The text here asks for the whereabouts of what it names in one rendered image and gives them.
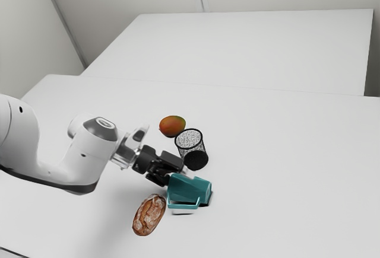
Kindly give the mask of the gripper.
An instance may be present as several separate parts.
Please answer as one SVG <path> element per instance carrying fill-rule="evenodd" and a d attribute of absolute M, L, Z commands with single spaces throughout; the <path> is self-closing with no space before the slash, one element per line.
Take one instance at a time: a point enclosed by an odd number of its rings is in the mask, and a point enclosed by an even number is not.
<path fill-rule="evenodd" d="M 145 174 L 147 180 L 160 187 L 169 184 L 172 173 L 186 174 L 187 167 L 181 157 L 167 151 L 162 151 L 160 156 L 151 146 L 144 145 L 132 165 L 132 169 L 139 174 Z"/>

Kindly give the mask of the teal faceted mug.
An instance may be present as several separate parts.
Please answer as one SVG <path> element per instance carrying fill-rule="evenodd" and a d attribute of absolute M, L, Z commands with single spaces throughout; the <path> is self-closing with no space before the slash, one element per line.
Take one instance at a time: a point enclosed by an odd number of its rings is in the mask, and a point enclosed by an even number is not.
<path fill-rule="evenodd" d="M 212 195 L 212 183 L 200 177 L 192 179 L 173 173 L 167 186 L 167 207 L 178 210 L 196 210 L 208 206 Z"/>

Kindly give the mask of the black mesh pen holder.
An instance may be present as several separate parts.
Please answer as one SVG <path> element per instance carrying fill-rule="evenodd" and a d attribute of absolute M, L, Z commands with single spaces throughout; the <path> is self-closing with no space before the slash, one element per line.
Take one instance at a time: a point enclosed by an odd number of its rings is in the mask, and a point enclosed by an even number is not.
<path fill-rule="evenodd" d="M 190 170 L 197 171 L 208 164 L 208 155 L 200 130 L 195 128 L 184 129 L 175 137 L 175 145 L 184 165 Z"/>

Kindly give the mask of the red green mango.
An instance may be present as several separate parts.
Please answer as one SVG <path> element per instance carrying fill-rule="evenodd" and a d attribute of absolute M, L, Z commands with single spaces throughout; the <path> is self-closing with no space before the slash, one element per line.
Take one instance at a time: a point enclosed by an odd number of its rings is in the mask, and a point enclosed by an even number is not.
<path fill-rule="evenodd" d="M 160 132 L 169 138 L 175 137 L 185 129 L 186 121 L 180 116 L 164 117 L 159 123 Z"/>

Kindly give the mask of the brown bread loaf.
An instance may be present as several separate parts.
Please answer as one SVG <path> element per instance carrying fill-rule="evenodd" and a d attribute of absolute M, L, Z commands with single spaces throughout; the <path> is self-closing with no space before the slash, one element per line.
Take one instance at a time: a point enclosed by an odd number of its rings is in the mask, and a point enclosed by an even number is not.
<path fill-rule="evenodd" d="M 136 235 L 150 235 L 158 226 L 166 211 L 166 200 L 162 195 L 151 194 L 143 200 L 137 209 L 132 230 Z"/>

